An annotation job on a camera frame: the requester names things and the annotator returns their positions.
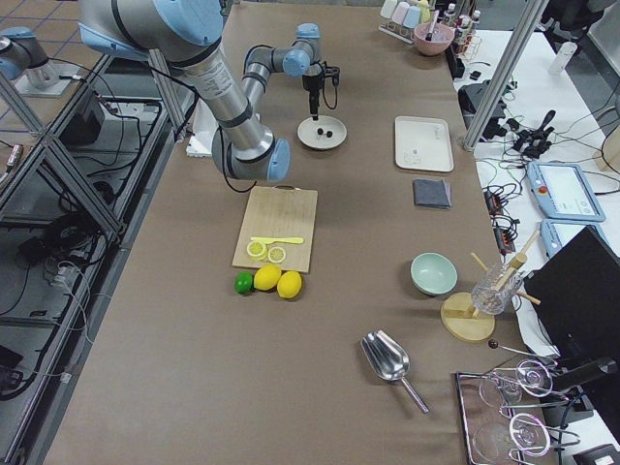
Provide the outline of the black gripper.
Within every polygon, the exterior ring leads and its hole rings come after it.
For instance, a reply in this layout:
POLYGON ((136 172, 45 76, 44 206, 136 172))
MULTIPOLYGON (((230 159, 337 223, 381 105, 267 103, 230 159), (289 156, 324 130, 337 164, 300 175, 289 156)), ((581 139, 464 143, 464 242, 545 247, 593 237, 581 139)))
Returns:
POLYGON ((340 68, 329 66, 325 61, 312 64, 302 76, 303 89, 309 92, 310 116, 314 121, 319 119, 319 92, 325 88, 327 79, 330 79, 332 86, 337 88, 340 83, 340 68))

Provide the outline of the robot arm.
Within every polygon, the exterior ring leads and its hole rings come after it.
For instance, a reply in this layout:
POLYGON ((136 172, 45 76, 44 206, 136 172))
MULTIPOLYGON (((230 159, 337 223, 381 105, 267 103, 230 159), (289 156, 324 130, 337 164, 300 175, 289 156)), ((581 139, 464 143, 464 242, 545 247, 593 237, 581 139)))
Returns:
POLYGON ((310 111, 318 115, 326 78, 340 71, 322 58, 321 32, 315 23, 297 26, 288 47, 251 49, 241 80, 235 80, 221 48, 224 20, 217 1, 82 1, 79 30, 89 47, 111 56, 144 61, 160 50, 205 101, 219 130, 213 138, 213 161, 234 179, 283 180, 291 149, 256 114, 270 76, 301 78, 310 94, 310 111))
POLYGON ((47 54, 30 28, 15 26, 1 31, 1 74, 5 78, 15 80, 24 71, 47 63, 47 54))

